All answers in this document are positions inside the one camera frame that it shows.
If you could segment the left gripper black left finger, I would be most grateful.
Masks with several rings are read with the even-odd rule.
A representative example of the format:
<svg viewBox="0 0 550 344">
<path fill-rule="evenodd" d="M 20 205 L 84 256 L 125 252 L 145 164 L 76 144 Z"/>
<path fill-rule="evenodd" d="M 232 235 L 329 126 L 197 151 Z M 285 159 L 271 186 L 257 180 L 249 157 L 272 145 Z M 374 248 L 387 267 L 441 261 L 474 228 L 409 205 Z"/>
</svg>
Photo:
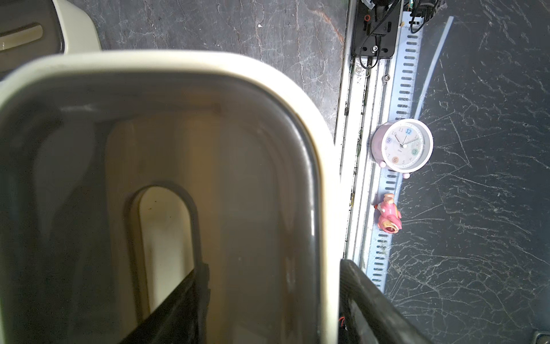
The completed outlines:
<svg viewBox="0 0 550 344">
<path fill-rule="evenodd" d="M 205 343 L 211 290 L 200 263 L 122 343 Z"/>
</svg>

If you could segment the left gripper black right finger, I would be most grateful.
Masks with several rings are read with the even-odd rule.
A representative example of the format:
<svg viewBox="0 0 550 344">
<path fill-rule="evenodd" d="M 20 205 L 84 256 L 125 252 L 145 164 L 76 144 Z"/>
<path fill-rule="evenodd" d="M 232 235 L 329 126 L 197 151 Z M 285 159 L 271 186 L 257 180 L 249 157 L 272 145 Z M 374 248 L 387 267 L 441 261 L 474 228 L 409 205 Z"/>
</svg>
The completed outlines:
<svg viewBox="0 0 550 344">
<path fill-rule="evenodd" d="M 430 343 L 351 260 L 340 261 L 339 343 Z"/>
</svg>

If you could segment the cream tissue box dark lid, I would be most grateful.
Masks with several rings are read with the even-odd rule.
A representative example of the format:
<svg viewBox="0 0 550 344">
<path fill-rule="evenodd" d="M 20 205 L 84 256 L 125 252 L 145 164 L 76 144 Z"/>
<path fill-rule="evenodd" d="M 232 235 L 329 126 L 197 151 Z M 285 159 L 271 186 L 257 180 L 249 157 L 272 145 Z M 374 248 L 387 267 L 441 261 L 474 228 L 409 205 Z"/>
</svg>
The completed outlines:
<svg viewBox="0 0 550 344">
<path fill-rule="evenodd" d="M 1 82 L 1 342 L 122 343 L 200 263 L 205 343 L 336 343 L 332 133 L 238 54 L 44 57 Z"/>
</svg>

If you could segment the cream tissue box brown lid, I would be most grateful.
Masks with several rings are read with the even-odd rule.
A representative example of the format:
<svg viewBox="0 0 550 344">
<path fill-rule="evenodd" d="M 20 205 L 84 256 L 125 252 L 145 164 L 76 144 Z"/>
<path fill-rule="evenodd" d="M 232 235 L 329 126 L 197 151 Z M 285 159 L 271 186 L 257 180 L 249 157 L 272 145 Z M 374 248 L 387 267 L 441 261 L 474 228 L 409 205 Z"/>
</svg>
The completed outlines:
<svg viewBox="0 0 550 344">
<path fill-rule="evenodd" d="M 1 2 L 1 79 L 41 57 L 100 50 L 93 21 L 69 1 Z"/>
</svg>

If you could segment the pink bear figurine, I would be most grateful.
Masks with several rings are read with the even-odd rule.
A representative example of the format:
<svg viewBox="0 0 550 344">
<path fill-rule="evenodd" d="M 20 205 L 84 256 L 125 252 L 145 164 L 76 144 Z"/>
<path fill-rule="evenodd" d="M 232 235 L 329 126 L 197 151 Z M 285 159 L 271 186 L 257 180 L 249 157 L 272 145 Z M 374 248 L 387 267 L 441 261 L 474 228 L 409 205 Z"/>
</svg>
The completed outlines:
<svg viewBox="0 0 550 344">
<path fill-rule="evenodd" d="M 374 208 L 379 211 L 378 227 L 388 234 L 396 234 L 402 229 L 402 215 L 395 203 L 393 193 L 385 193 L 383 200 L 375 204 Z"/>
</svg>

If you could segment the lilac alarm clock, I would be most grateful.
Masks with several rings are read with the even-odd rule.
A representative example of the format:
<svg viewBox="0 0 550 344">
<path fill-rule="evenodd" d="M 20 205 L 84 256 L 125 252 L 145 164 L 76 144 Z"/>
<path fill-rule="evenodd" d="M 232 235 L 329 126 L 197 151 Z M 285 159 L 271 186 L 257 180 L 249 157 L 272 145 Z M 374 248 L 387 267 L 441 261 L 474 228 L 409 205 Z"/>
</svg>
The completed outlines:
<svg viewBox="0 0 550 344">
<path fill-rule="evenodd" d="M 387 122 L 375 131 L 371 140 L 375 163 L 382 169 L 401 173 L 404 179 L 428 163 L 433 148 L 431 130 L 415 119 Z"/>
</svg>

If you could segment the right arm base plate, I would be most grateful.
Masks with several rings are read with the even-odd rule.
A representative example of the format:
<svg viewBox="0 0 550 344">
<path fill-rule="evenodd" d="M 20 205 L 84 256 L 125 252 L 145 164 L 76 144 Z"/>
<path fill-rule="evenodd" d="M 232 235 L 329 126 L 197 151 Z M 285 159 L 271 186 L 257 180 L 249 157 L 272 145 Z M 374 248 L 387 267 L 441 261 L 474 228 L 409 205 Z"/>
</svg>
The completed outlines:
<svg viewBox="0 0 550 344">
<path fill-rule="evenodd" d="M 402 1 L 357 2 L 351 53 L 364 70 L 394 56 L 401 11 Z"/>
</svg>

